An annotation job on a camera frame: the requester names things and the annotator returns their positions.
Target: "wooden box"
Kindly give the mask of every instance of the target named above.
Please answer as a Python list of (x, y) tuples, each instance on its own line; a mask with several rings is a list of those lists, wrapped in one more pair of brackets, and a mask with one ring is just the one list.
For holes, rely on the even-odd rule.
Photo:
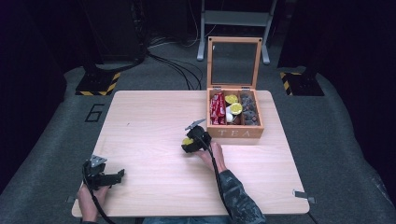
[[(260, 138), (262, 136), (264, 126), (256, 93), (261, 49), (262, 39), (258, 37), (210, 36), (208, 38), (206, 130), (212, 137)], [(214, 98), (221, 98), (217, 94), (222, 94), (224, 100), (227, 99), (228, 102), (224, 102), (226, 107), (230, 105), (225, 112), (218, 109), (219, 102), (212, 104)], [(236, 104), (233, 101), (235, 97), (238, 101)]]

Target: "black sleeve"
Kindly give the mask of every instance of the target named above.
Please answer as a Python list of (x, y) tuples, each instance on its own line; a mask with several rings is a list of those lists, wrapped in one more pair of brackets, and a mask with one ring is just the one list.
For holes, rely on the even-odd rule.
[(219, 174), (224, 201), (234, 223), (265, 223), (265, 216), (257, 204), (246, 194), (244, 186), (230, 171)]

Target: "table surface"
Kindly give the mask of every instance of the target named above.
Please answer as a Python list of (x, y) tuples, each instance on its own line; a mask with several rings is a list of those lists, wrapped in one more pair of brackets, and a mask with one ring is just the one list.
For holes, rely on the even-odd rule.
[[(213, 139), (222, 144), (227, 167), (266, 215), (304, 214), (304, 191), (274, 100), (257, 91), (264, 132), (260, 139)], [(125, 169), (108, 192), (110, 217), (227, 215), (214, 174), (181, 148), (185, 128), (204, 119), (206, 91), (118, 91), (93, 154), (107, 158), (105, 173)], [(81, 217), (78, 201), (72, 209)]]

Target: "person's arm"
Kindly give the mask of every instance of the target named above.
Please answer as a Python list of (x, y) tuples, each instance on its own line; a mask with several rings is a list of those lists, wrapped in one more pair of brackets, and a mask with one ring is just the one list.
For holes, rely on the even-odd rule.
[[(265, 223), (265, 216), (257, 204), (247, 195), (244, 186), (236, 176), (227, 169), (221, 145), (211, 143), (213, 156), (219, 170), (219, 179), (223, 191), (224, 202), (231, 212), (234, 223)], [(196, 151), (204, 163), (214, 171), (212, 158), (208, 151)]]
[[(109, 186), (101, 187), (94, 190), (93, 195), (97, 198), (99, 204), (103, 206)], [(93, 202), (88, 187), (83, 184), (78, 191), (78, 205), (82, 214), (82, 224), (96, 223), (99, 212)]]

